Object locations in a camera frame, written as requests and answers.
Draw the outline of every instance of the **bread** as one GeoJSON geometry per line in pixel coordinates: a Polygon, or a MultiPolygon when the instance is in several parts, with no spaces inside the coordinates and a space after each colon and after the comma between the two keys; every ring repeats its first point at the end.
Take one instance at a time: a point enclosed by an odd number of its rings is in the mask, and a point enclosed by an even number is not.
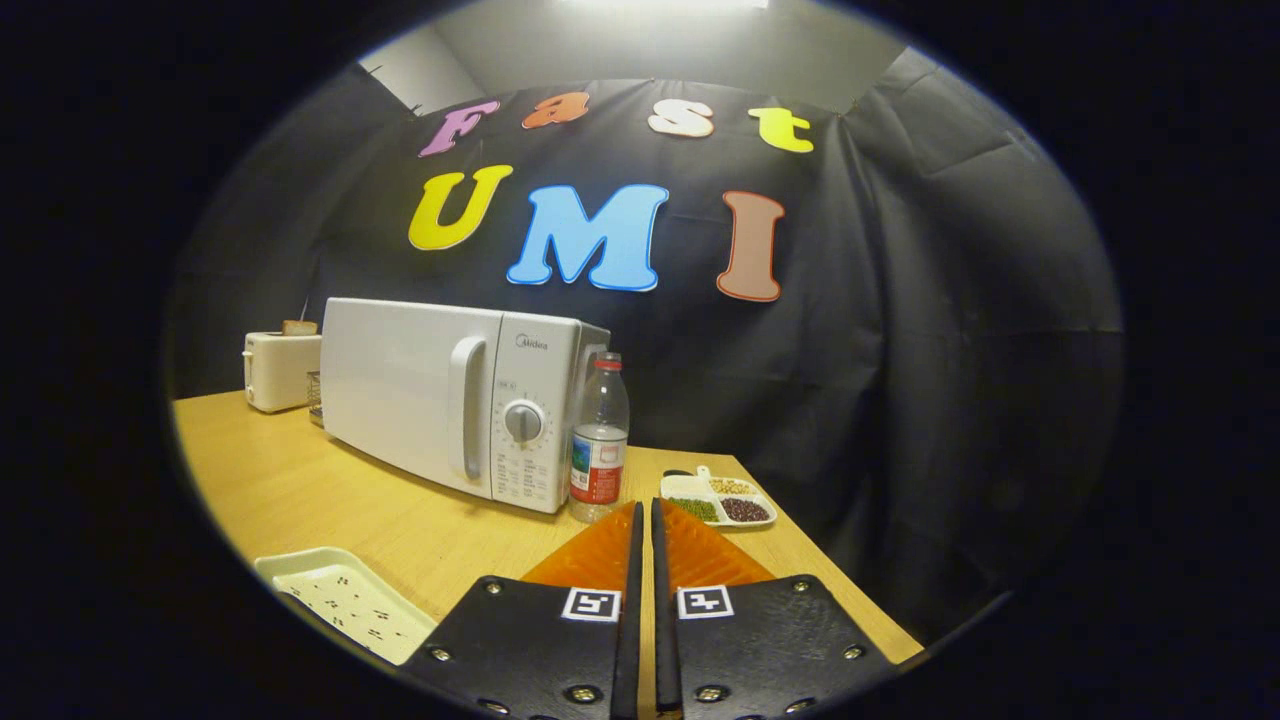
{"type": "Polygon", "coordinates": [[[284,320],[280,334],[316,334],[316,324],[306,320],[284,320]]]}

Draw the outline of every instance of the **pink letter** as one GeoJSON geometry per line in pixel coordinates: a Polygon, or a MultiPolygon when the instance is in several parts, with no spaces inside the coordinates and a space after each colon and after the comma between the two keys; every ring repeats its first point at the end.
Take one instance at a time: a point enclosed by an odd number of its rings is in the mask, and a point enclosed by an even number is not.
{"type": "Polygon", "coordinates": [[[480,122],[480,118],[497,110],[498,105],[499,102],[497,100],[490,100],[488,102],[462,108],[461,110],[454,110],[444,115],[444,124],[440,126],[440,131],[435,133],[435,138],[431,143],[424,147],[417,156],[426,158],[428,155],[444,152],[445,150],[453,147],[454,138],[471,132],[471,129],[480,122]]]}

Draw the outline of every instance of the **letter m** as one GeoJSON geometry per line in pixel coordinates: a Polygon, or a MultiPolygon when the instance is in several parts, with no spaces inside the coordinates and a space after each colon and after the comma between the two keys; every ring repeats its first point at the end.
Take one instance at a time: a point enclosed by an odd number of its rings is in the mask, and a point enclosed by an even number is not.
{"type": "Polygon", "coordinates": [[[507,270],[507,279],[517,284],[545,283],[552,277],[547,264],[547,247],[552,246],[561,277],[572,283],[604,245],[600,263],[586,275],[591,284],[632,292],[653,290],[658,286],[658,273],[649,266],[653,220],[667,197],[667,190],[655,184],[623,186],[588,219],[572,187],[532,191],[529,201],[534,204],[534,219],[520,261],[507,270]]]}

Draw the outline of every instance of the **plastic water bottle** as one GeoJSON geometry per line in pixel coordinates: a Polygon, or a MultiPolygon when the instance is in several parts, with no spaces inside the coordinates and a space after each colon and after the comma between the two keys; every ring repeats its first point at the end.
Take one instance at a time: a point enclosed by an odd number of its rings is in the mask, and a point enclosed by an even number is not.
{"type": "Polygon", "coordinates": [[[612,512],[622,488],[631,402],[621,372],[622,355],[599,352],[582,388],[582,407],[571,441],[568,510],[584,523],[612,512]]]}

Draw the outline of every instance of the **microwave handle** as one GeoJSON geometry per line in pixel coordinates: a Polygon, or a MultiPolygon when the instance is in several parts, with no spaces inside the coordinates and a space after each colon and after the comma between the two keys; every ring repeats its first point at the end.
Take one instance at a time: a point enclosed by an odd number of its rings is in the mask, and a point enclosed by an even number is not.
{"type": "Polygon", "coordinates": [[[480,369],[476,368],[484,350],[483,337],[465,337],[453,346],[449,356],[449,465],[453,471],[475,480],[480,477],[476,451],[476,396],[480,369]]]}

